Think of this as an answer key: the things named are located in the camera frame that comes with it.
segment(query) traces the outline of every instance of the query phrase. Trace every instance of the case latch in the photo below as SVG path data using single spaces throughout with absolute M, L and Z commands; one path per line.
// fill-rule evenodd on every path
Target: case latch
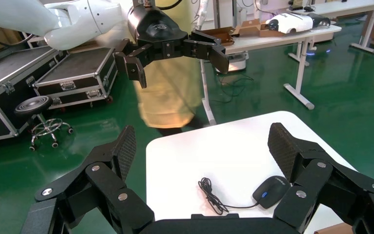
M 32 87 L 32 85 L 35 83 L 35 77 L 34 76 L 30 76 L 28 79 L 26 79 L 26 84 L 29 86 L 29 87 Z
M 58 106 L 62 104 L 62 101 L 59 97 L 53 97 L 52 98 L 52 106 Z
M 6 82 L 6 83 L 4 83 L 3 85 L 2 85 L 2 87 L 3 87 L 3 89 L 5 90 L 5 92 L 7 93 L 7 94 L 11 94 L 11 93 L 13 93 L 14 91 L 15 91 L 15 88 L 14 88 L 14 86 L 11 84 L 11 82 Z
M 75 83 L 74 83 L 73 80 L 61 82 L 61 83 L 59 83 L 59 85 L 61 85 L 61 89 L 63 91 L 76 89 L 76 86 L 75 86 Z
M 104 76 L 104 80 L 102 81 L 102 86 L 104 86 L 104 88 L 108 88 L 108 85 L 110 84 L 110 81 L 108 80 L 108 76 Z
M 87 91 L 86 94 L 87 94 L 88 99 L 92 99 L 96 97 L 98 98 L 101 96 L 101 92 L 99 91 L 99 89 Z
M 52 68 L 56 65 L 56 62 L 55 61 L 51 61 L 49 62 L 49 67 Z

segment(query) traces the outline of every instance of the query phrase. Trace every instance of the chrome stool base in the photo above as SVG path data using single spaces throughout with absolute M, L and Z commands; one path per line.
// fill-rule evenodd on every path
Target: chrome stool base
M 56 130 L 60 130 L 62 125 L 65 125 L 68 127 L 68 130 L 67 130 L 68 134 L 72 134 L 74 132 L 74 129 L 68 123 L 63 122 L 60 118 L 52 118 L 49 120 L 45 120 L 42 114 L 38 114 L 37 117 L 41 121 L 41 123 L 35 126 L 31 130 L 32 140 L 31 140 L 31 146 L 29 147 L 29 149 L 32 151 L 37 150 L 35 141 L 38 140 L 38 137 L 39 136 L 41 137 L 47 134 L 51 134 L 52 139 L 54 140 L 52 143 L 52 147 L 53 148 L 58 147 L 58 141 L 55 137 L 54 132 Z

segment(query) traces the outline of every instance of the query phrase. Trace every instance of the black stool seat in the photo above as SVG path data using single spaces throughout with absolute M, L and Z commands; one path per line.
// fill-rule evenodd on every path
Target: black stool seat
M 33 97 L 19 104 L 14 113 L 20 117 L 41 114 L 52 105 L 52 102 L 52 98 L 48 96 Z

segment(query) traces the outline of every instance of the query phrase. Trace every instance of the textured gripper pad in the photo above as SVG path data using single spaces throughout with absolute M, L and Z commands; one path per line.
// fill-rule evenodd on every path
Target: textured gripper pad
M 125 182 L 132 161 L 137 150 L 137 141 L 135 140 L 135 131 L 132 126 L 126 126 L 118 137 L 116 146 L 112 149 L 112 155 L 118 159 L 121 179 Z
M 267 145 L 281 172 L 283 172 L 288 181 L 290 181 L 292 175 L 296 155 L 300 152 L 294 147 L 292 140 L 294 140 L 294 137 L 281 123 L 273 123 L 270 126 Z

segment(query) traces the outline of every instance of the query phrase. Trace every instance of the workbench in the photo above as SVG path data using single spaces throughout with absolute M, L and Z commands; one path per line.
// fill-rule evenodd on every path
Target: workbench
M 234 44 L 231 46 L 226 46 L 226 54 L 234 54 L 239 53 L 247 50 L 256 50 L 262 49 L 267 47 L 273 47 L 278 45 L 287 45 L 293 43 L 301 43 L 301 53 L 299 58 L 299 70 L 298 70 L 298 79 L 296 82 L 296 88 L 293 88 L 290 84 L 284 84 L 284 87 L 293 95 L 295 96 L 300 102 L 302 102 L 309 110 L 314 109 L 314 104 L 312 104 L 309 100 L 307 100 L 302 94 L 301 85 L 303 81 L 303 72 L 306 63 L 306 51 L 308 47 L 308 43 L 313 41 L 314 36 L 324 35 L 328 33 L 335 33 L 341 30 L 340 27 L 331 25 L 330 27 L 320 26 L 318 28 L 313 28 L 306 32 L 295 33 L 291 35 L 284 35 L 283 37 L 242 37 L 242 38 L 235 38 Z M 207 114 L 208 121 L 210 125 L 215 124 L 215 119 L 213 112 L 211 111 L 210 103 L 208 100 L 208 91 L 207 91 L 207 84 L 206 80 L 203 80 L 204 84 L 204 93 L 205 98 L 203 98 L 203 105 Z
M 321 16 L 326 16 L 328 18 L 336 18 L 339 16 L 346 16 L 372 11 L 372 15 L 368 27 L 366 29 L 365 36 L 362 38 L 359 44 L 351 43 L 351 46 L 374 53 L 374 49 L 368 47 L 369 37 L 374 26 L 374 0 L 348 0 L 347 2 L 342 2 L 340 0 L 314 4 L 312 5 L 312 7 L 315 7 L 314 12 L 305 12 L 304 10 L 288 11 L 302 15 L 315 13 Z
M 202 177 L 211 179 L 213 193 L 224 204 L 254 204 L 252 194 L 263 181 L 283 176 L 267 146 L 275 122 L 294 137 L 317 142 L 336 162 L 354 170 L 302 120 L 285 111 L 158 138 L 146 149 L 147 204 L 155 220 L 217 216 L 197 185 Z M 275 207 L 229 210 L 240 217 L 272 217 Z M 305 233 L 341 222 L 333 210 L 319 205 Z

